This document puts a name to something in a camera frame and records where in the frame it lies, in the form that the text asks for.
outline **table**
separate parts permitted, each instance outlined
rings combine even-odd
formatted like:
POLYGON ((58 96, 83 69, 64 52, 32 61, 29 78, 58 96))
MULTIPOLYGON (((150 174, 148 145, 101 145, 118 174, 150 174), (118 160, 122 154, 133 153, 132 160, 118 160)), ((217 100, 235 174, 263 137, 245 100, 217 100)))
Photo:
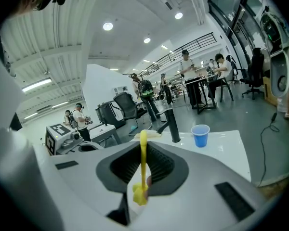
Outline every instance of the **table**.
MULTIPOLYGON (((147 132, 155 133, 156 131, 147 130, 147 132)), ((178 143, 172 142, 170 132, 162 132, 161 137, 148 137, 148 141, 160 142, 213 157, 251 182, 250 166, 238 130, 209 133, 208 143, 202 148, 195 145, 192 133, 179 133, 179 135, 181 140, 178 143)), ((134 138, 132 141, 139 141, 139 138, 134 138)))
POLYGON ((186 85, 189 85, 189 84, 192 84, 192 83, 196 83, 196 82, 199 82, 200 83, 200 86, 201 86, 201 89, 202 89, 202 92, 203 92, 203 96, 204 96, 204 100, 205 100, 205 105, 202 107, 202 108, 199 108, 199 100, 197 100, 197 96, 195 95, 195 98, 196 98, 196 107, 197 107, 197 114, 200 114, 203 110, 205 109, 216 109, 216 104, 215 102, 213 102, 213 106, 208 106, 208 102, 207 102, 207 98, 206 98, 206 95, 205 95, 205 92, 204 92, 204 89, 203 89, 203 83, 207 86, 208 88, 208 91, 209 91, 209 94, 210 96, 212 96, 212 92, 210 90, 210 87, 208 85, 208 81, 207 79, 208 78, 211 78, 211 77, 214 77, 216 75, 211 75, 211 76, 208 76, 208 77, 205 77, 205 78, 201 78, 201 79, 196 79, 195 81, 192 81, 192 82, 189 82, 189 83, 186 83, 186 85))
POLYGON ((99 144, 101 141, 106 141, 106 139, 112 137, 117 142, 117 144, 121 144, 120 137, 118 136, 116 127, 114 125, 107 124, 106 126, 105 124, 99 124, 95 127, 88 127, 88 130, 92 142, 99 144))

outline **machine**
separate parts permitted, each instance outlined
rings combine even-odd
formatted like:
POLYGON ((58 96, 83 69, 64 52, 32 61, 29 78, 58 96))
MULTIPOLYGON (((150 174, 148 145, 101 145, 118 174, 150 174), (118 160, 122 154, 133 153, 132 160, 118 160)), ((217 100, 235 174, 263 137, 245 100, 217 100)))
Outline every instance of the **machine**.
POLYGON ((84 141, 74 129, 63 124, 46 127, 45 146, 50 155, 102 149, 102 147, 96 143, 84 141))

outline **black backpack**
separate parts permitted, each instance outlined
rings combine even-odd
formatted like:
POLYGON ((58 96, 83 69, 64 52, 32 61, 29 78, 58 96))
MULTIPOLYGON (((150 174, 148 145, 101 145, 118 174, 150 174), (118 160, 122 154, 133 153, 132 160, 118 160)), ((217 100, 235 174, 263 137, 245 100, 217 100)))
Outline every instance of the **black backpack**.
POLYGON ((154 95, 153 86, 147 79, 141 81, 138 84, 139 95, 143 98, 150 97, 154 95))
POLYGON ((72 113, 70 113, 68 120, 69 120, 69 125, 71 126, 71 128, 76 129, 78 126, 78 123, 77 123, 77 121, 75 121, 75 119, 73 117, 73 113, 74 113, 74 111, 72 113))

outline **desk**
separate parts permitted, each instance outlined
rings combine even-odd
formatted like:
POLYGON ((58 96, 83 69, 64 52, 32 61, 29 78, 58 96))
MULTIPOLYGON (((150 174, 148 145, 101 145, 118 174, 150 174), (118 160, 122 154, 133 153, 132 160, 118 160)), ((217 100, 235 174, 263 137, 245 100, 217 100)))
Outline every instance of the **desk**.
POLYGON ((117 142, 117 144, 121 144, 121 140, 116 132, 116 127, 114 125, 107 124, 107 126, 105 126, 104 124, 100 124, 93 128, 88 128, 88 130, 92 142, 99 143, 102 140, 106 140, 107 138, 112 137, 117 142))
POLYGON ((209 94, 210 96, 212 96, 212 92, 210 90, 210 87, 208 85, 208 81, 207 79, 210 78, 210 77, 213 77, 213 76, 216 76, 216 75, 212 75, 212 76, 208 76, 208 77, 205 77, 205 78, 201 78, 201 79, 196 79, 194 81, 191 81, 189 83, 186 83, 186 86, 189 85, 189 84, 193 84, 193 83, 196 83, 196 82, 199 82, 200 83, 200 86, 201 86, 201 89, 202 89, 202 93, 203 93, 203 96, 204 96, 204 100, 205 100, 205 105, 202 107, 202 108, 199 108, 199 100, 197 100, 197 95, 195 95, 195 98, 196 98, 196 107, 197 107, 197 113, 200 114, 203 110, 205 109, 216 109, 216 104, 215 102, 213 102, 213 106, 208 106, 208 102, 207 102, 207 98, 206 98, 206 95, 205 95, 205 92, 204 92, 204 89, 203 89, 203 84, 205 84, 208 88, 208 91, 209 91, 209 94))

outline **black office chair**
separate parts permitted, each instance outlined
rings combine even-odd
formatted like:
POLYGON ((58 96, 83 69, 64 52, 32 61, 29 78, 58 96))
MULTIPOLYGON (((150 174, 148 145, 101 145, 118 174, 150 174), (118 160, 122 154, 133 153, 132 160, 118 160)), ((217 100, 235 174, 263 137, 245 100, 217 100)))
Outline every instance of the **black office chair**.
MULTIPOLYGON (((126 92, 122 92, 122 93, 116 95, 114 97, 114 101, 118 104, 118 106, 122 110, 124 120, 135 119, 136 128, 134 128, 131 132, 129 132, 130 136, 134 136, 135 134, 131 134, 131 133, 134 132, 138 128, 137 119, 142 117, 148 111, 144 110, 143 108, 138 109, 138 106, 141 105, 142 102, 135 104, 131 98, 131 95, 126 93, 126 92)), ((150 124, 150 127, 148 129, 152 128, 152 121, 151 121, 150 116, 149 116, 149 119, 150 119, 151 124, 150 124)))
POLYGON ((241 82, 248 84, 251 89, 242 93, 242 98, 244 98, 244 94, 252 93, 252 99, 255 100, 254 93, 263 93, 259 89, 255 89, 255 87, 260 87, 263 85, 263 62, 264 55, 262 54, 260 48, 255 48, 252 50, 252 63, 249 65, 247 74, 245 69, 238 69, 242 71, 243 79, 240 79, 241 82))

